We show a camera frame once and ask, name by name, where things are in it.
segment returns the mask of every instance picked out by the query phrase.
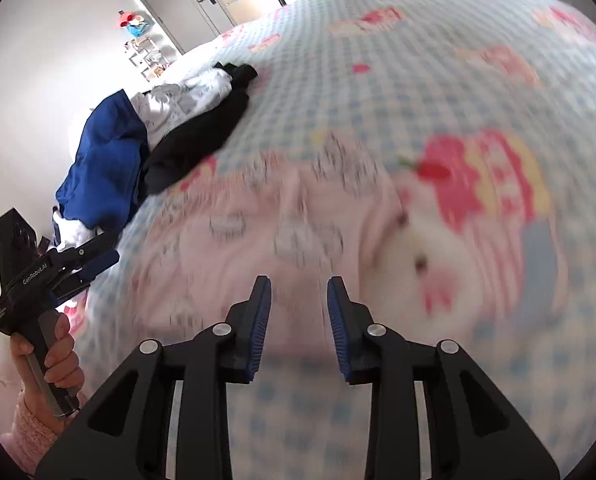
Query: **bed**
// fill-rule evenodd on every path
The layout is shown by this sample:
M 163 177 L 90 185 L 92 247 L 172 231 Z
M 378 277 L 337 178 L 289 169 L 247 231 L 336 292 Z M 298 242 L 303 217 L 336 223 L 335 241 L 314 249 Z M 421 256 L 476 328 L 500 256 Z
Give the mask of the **bed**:
M 189 52 L 166 76 L 174 82 L 219 61 L 251 64 L 259 76 L 237 129 L 198 173 L 238 171 L 268 150 L 310 160 L 335 132 L 393 175 L 416 157 L 444 157 L 466 193 L 469 178 L 484 186 L 474 168 L 491 170 L 500 146 L 517 155 L 521 191 L 493 171 L 489 191 L 467 194 L 476 209 L 487 193 L 497 197 L 493 215 L 504 221 L 472 232 L 481 240 L 502 229 L 520 247 L 524 281 L 498 276 L 496 293 L 515 294 L 507 303 L 521 308 L 494 313 L 502 324 L 413 319 L 405 335 L 455 336 L 567 475 L 596 439 L 596 27 L 557 0 L 299 0 Z M 193 335 L 175 322 L 138 329 L 126 301 L 149 230 L 174 199 L 170 190 L 141 206 L 120 262 L 91 287 L 76 341 L 87 394 L 142 339 Z M 475 209 L 465 203 L 446 198 L 443 214 L 468 222 Z M 255 381 L 229 390 L 235 478 L 361 478 L 369 397 L 346 386 L 334 362 L 265 354 Z

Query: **pink clothing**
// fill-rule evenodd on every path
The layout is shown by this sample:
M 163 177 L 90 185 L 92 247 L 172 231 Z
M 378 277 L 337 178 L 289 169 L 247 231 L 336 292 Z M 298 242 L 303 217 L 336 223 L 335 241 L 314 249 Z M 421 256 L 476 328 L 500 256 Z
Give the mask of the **pink clothing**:
M 392 178 L 407 221 L 361 282 L 373 319 L 431 345 L 466 344 L 477 325 L 515 336 L 552 322 L 568 271 L 529 147 L 489 128 L 430 137 L 423 158 L 402 164 Z
M 38 462 L 57 438 L 56 434 L 31 414 L 21 393 L 11 433 L 0 436 L 0 443 L 9 456 L 23 471 L 34 474 Z
M 265 274 L 265 351 L 331 354 L 327 280 L 341 275 L 359 300 L 361 272 L 401 213 L 384 168 L 332 134 L 313 163 L 264 155 L 241 173 L 185 182 L 152 225 L 126 308 L 140 339 L 189 339 Z

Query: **pink cartoon pattern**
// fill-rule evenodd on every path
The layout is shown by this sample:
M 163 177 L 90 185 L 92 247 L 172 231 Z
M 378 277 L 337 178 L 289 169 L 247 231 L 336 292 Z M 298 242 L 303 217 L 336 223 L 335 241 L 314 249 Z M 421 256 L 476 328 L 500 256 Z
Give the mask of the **pink cartoon pattern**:
M 396 27 L 406 17 L 405 12 L 398 9 L 398 7 L 383 7 L 382 9 L 367 12 L 367 14 L 356 20 L 342 20 L 334 23 L 329 27 L 329 32 L 342 38 L 384 32 Z
M 197 178 L 165 197 L 149 229 L 126 300 L 133 324 L 188 336 L 224 319 L 265 274 L 275 312 L 265 348 L 331 355 L 327 281 L 344 276 L 357 298 L 361 266 L 401 211 L 385 169 L 333 132 L 315 160 L 261 153 L 242 171 Z
M 227 32 L 220 35 L 222 39 L 222 47 L 230 46 L 242 34 L 245 29 L 245 24 L 238 25 L 238 27 L 230 28 Z
M 518 137 L 433 137 L 422 160 L 403 163 L 393 179 L 406 214 L 361 292 L 376 318 L 436 343 L 483 319 L 539 326 L 561 311 L 567 268 L 555 214 Z
M 596 26 L 579 12 L 549 7 L 535 10 L 533 18 L 543 27 L 552 28 L 568 43 L 596 44 Z
M 189 172 L 179 183 L 171 187 L 167 194 L 169 196 L 178 192 L 185 192 L 191 183 L 200 177 L 214 176 L 216 173 L 216 159 L 213 155 L 203 159 L 193 170 Z
M 506 45 L 493 45 L 482 50 L 457 48 L 456 54 L 482 68 L 493 68 L 514 83 L 539 86 L 540 78 L 522 56 Z
M 371 70 L 371 67 L 366 63 L 355 63 L 352 68 L 354 74 L 364 74 L 365 72 L 369 72 L 369 70 Z
M 249 45 L 248 49 L 250 52 L 254 52 L 254 53 L 263 52 L 270 46 L 278 43 L 278 41 L 280 41 L 281 37 L 282 36 L 279 33 L 272 34 L 271 36 L 264 38 L 260 43 Z

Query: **checkered bedsheet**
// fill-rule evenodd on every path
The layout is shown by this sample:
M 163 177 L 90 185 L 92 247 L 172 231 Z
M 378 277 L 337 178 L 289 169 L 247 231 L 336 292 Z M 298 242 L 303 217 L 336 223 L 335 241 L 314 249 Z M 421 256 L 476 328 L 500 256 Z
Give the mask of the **checkered bedsheet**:
M 434 134 L 498 128 L 529 146 L 556 207 L 566 308 L 527 338 L 484 330 L 468 350 L 567 474 L 596 439 L 596 28 L 555 0 L 300 0 L 170 70 L 217 61 L 259 72 L 219 173 L 268 149 L 313 156 L 325 128 L 351 132 L 388 170 Z M 89 393 L 138 343 L 122 298 L 161 200 L 142 206 L 120 263 L 89 292 L 76 345 Z M 264 358 L 254 383 L 229 392 L 235 478 L 362 477 L 370 391 L 335 367 Z

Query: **human hand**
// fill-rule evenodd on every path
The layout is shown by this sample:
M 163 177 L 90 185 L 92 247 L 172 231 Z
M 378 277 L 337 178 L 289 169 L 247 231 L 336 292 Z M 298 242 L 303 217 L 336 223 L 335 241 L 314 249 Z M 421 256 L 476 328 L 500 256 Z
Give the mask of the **human hand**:
M 74 388 L 78 391 L 84 384 L 85 375 L 79 366 L 78 356 L 73 351 L 74 340 L 69 334 L 69 328 L 69 319 L 64 314 L 60 314 L 54 327 L 56 342 L 49 348 L 44 360 L 44 365 L 48 368 L 44 379 L 59 388 Z M 27 363 L 26 356 L 34 351 L 33 345 L 16 333 L 9 339 L 9 349 L 16 370 L 24 383 L 27 409 L 55 434 L 62 433 L 67 419 L 52 415 Z

